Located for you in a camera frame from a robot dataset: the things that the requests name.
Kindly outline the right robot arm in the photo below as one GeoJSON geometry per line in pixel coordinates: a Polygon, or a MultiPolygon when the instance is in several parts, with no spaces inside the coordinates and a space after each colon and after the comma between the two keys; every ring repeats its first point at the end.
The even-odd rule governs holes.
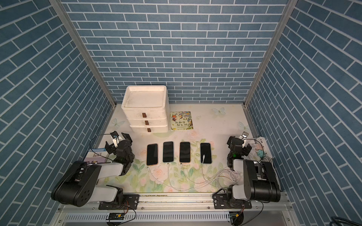
{"type": "Polygon", "coordinates": [[[227,145],[227,165],[231,172],[241,176],[227,188],[227,202],[232,206],[246,200],[279,202],[281,186],[266,139],[231,136],[227,145]]]}

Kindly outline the phone light case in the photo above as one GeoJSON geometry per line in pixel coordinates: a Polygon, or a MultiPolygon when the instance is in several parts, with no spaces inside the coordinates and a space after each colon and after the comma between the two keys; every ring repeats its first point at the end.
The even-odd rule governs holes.
{"type": "Polygon", "coordinates": [[[201,155],[201,163],[203,163],[203,164],[212,163],[211,144],[210,143],[201,143],[200,144],[200,155],[201,155]]]}
{"type": "Polygon", "coordinates": [[[174,160],[174,144],[172,141],[163,143],[163,162],[171,163],[174,160]]]}

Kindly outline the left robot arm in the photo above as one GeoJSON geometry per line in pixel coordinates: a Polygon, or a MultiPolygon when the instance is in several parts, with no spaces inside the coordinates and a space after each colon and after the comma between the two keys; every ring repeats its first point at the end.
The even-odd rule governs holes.
{"type": "Polygon", "coordinates": [[[105,150],[116,156],[110,163],[74,162],[51,192],[51,199],[62,204],[82,207],[98,202],[100,210],[122,208],[127,204],[123,189],[116,186],[101,186],[103,178],[125,175],[130,169],[135,155],[132,152],[132,138],[114,131],[110,133],[113,144],[106,143],[105,150]]]}

